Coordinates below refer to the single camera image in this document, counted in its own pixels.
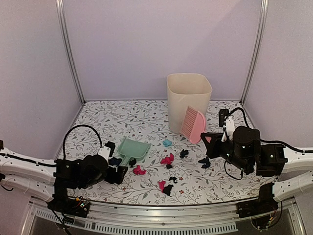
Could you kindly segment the green plastic dustpan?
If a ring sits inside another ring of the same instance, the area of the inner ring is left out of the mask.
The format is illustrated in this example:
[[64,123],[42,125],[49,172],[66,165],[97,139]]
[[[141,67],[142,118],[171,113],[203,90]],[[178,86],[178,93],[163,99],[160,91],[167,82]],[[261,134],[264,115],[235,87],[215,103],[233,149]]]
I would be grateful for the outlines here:
[[125,138],[117,150],[120,158],[122,159],[120,166],[127,166],[131,158],[134,158],[137,163],[143,161],[150,148],[150,143]]

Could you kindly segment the magenta paper scrap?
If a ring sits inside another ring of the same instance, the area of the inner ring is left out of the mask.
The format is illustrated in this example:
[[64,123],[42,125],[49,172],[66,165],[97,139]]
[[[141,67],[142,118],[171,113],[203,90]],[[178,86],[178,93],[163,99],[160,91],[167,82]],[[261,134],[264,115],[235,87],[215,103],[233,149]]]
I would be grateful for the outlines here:
[[166,184],[165,181],[158,182],[158,185],[159,185],[161,192],[164,192],[165,184]]
[[170,153],[169,156],[165,157],[164,159],[161,160],[162,165],[170,165],[174,161],[174,154]]
[[146,174],[146,170],[142,169],[141,166],[137,165],[134,169],[133,169],[133,173],[135,175],[145,175]]

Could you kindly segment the pink hand brush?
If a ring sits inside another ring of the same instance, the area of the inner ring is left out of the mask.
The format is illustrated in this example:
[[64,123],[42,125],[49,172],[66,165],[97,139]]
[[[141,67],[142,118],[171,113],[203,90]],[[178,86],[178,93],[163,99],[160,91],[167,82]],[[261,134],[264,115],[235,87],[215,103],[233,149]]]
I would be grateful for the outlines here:
[[188,106],[180,134],[188,139],[192,144],[196,144],[201,140],[201,133],[206,130],[206,119],[203,113]]

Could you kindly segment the magenta paper scrap front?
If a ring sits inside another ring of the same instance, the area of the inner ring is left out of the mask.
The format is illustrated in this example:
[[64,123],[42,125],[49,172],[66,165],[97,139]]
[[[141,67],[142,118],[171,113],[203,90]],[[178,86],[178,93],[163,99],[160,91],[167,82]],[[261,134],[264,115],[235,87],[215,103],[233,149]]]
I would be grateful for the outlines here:
[[165,181],[158,182],[158,185],[159,185],[161,192],[164,192],[165,184],[166,184]]

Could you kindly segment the black paper scrap front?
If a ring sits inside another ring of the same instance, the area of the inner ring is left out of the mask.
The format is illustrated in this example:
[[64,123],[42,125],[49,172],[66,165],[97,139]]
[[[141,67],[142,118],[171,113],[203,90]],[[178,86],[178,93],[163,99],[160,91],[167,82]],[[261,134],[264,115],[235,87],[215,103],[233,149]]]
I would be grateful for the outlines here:
[[167,185],[164,187],[162,192],[166,194],[167,196],[170,196],[172,188],[173,188],[173,185]]

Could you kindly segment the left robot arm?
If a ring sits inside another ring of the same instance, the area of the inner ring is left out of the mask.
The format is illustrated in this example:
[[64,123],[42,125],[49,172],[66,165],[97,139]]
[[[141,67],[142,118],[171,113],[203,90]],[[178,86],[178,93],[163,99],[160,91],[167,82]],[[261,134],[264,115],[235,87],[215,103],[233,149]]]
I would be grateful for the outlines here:
[[89,200],[70,198],[68,189],[87,189],[99,182],[121,184],[128,171],[126,166],[112,167],[109,158],[115,149],[107,142],[97,154],[83,159],[44,160],[32,158],[0,147],[0,184],[18,188],[39,198],[56,212],[86,218]]

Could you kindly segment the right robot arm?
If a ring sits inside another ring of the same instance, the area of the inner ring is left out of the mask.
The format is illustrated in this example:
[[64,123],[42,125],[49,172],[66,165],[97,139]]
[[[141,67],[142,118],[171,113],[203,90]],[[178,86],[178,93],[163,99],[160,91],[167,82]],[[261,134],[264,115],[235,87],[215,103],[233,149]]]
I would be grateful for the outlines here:
[[221,157],[235,166],[241,175],[274,177],[292,171],[303,171],[289,180],[260,186],[256,199],[237,203],[240,218],[278,209],[290,197],[305,194],[313,188],[313,152],[297,149],[282,141],[265,141],[257,129],[237,127],[232,136],[222,133],[201,133],[209,159]]

